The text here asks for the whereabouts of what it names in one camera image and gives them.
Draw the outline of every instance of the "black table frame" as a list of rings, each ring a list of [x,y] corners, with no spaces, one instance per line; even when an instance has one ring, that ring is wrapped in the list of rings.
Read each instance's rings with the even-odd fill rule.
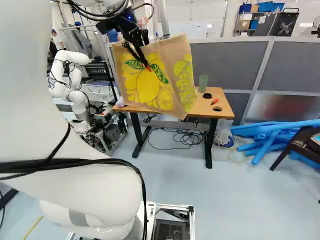
[[[131,116],[135,137],[137,140],[137,144],[132,153],[132,157],[136,159],[151,131],[151,126],[147,126],[144,132],[142,133],[138,113],[130,112],[130,116]],[[217,123],[218,123],[218,118],[211,118],[209,131],[205,131],[203,134],[204,135],[204,159],[205,159],[205,166],[207,169],[212,169],[211,148],[215,138]]]

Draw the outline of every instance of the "storage bin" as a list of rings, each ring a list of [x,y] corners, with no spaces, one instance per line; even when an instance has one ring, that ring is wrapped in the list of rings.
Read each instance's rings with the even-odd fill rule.
[[[239,7],[239,14],[242,14],[243,12],[245,13],[250,13],[251,11],[251,6],[252,4],[242,4],[240,7]]]
[[[259,22],[258,20],[251,20],[250,29],[257,29],[258,22]]]
[[[273,12],[274,9],[274,2],[273,1],[266,1],[259,3],[259,12]]]
[[[275,10],[277,10],[277,8],[279,8],[279,11],[282,12],[282,9],[284,8],[284,6],[285,6],[285,3],[274,2],[271,12],[274,12]]]

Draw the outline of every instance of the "black device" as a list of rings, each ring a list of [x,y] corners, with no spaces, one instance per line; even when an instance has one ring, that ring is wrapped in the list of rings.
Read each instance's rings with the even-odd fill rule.
[[[285,12],[286,9],[295,9],[296,12]],[[296,7],[287,7],[280,12],[271,29],[272,36],[277,37],[291,37],[292,32],[294,31],[296,21],[299,16],[299,8]]]
[[[143,45],[149,44],[148,30],[137,27],[137,18],[131,6],[113,18],[100,21],[96,27],[102,34],[106,34],[112,29],[121,32],[123,38],[133,45],[137,54],[128,43],[124,42],[123,46],[129,50],[135,59],[142,62],[146,68],[148,67],[148,61],[140,49]]]

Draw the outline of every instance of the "cardboard box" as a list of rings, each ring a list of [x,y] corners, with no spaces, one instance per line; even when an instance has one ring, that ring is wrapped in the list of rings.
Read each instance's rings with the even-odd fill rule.
[[[259,9],[259,5],[252,5],[252,6],[251,6],[251,12],[252,12],[252,13],[258,12],[258,9]]]
[[[238,21],[236,29],[239,30],[248,30],[250,27],[250,20],[240,20]]]

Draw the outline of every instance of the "yellow lemon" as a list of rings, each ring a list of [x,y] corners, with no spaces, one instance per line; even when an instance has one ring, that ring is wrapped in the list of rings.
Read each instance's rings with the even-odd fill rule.
[[[150,102],[157,96],[160,83],[157,76],[148,70],[143,70],[136,82],[140,103]]]
[[[171,92],[167,88],[162,88],[156,97],[156,102],[162,110],[172,110],[174,108],[174,101]]]

